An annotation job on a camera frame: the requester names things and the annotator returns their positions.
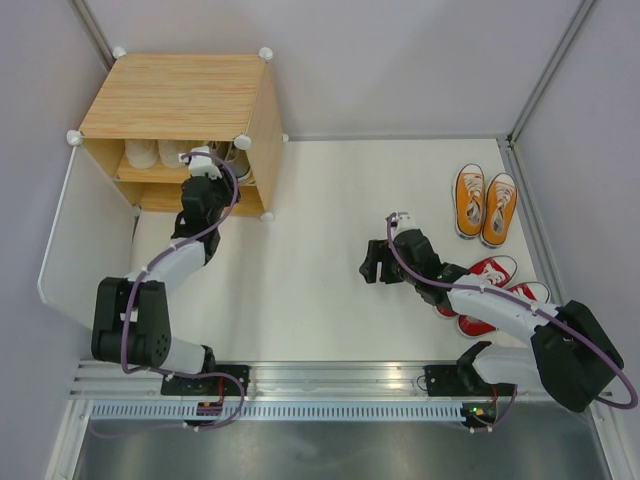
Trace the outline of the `grey sneaker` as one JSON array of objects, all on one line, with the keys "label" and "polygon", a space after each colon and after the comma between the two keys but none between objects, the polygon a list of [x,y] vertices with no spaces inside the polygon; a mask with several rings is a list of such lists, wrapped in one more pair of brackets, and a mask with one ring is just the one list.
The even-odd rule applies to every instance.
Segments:
[{"label": "grey sneaker", "polygon": [[231,166],[239,183],[249,179],[251,167],[245,151],[238,149],[232,142],[220,142],[216,151]]},{"label": "grey sneaker", "polygon": [[209,141],[204,143],[204,146],[207,146],[212,152],[217,152],[222,145],[223,143],[218,141]]}]

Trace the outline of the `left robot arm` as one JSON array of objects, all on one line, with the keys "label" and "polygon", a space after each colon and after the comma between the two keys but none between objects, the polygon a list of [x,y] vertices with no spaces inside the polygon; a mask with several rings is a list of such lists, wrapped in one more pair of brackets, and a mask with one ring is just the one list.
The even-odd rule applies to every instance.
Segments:
[{"label": "left robot arm", "polygon": [[213,258],[220,242],[218,226],[238,199],[237,183],[227,174],[192,176],[182,184],[182,210],[169,247],[139,271],[100,282],[91,340],[94,359],[127,371],[180,373],[197,395],[215,390],[219,373],[213,351],[173,337],[168,296]]}]

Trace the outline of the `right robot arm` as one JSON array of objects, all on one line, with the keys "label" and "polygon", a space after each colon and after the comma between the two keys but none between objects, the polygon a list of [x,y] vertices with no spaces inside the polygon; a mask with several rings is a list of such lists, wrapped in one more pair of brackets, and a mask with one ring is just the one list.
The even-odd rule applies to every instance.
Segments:
[{"label": "right robot arm", "polygon": [[[622,357],[580,302],[555,305],[493,286],[441,261],[416,228],[389,229],[387,239],[369,241],[359,272],[368,284],[409,284],[427,304],[475,317],[519,341],[517,347],[476,342],[456,360],[448,395],[480,395],[496,386],[502,394],[542,390],[573,412],[594,401],[626,409],[638,404]],[[629,393],[624,404],[603,396],[615,379]]]}]

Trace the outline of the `beige canvas shoe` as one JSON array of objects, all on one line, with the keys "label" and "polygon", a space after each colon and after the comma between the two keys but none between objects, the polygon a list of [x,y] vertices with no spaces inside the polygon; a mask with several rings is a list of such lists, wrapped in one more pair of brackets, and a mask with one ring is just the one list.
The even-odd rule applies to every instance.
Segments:
[{"label": "beige canvas shoe", "polygon": [[181,155],[192,149],[189,140],[159,140],[158,153],[161,163],[169,169],[182,166]]},{"label": "beige canvas shoe", "polygon": [[132,168],[148,169],[158,160],[158,144],[150,139],[126,139],[125,155]]}]

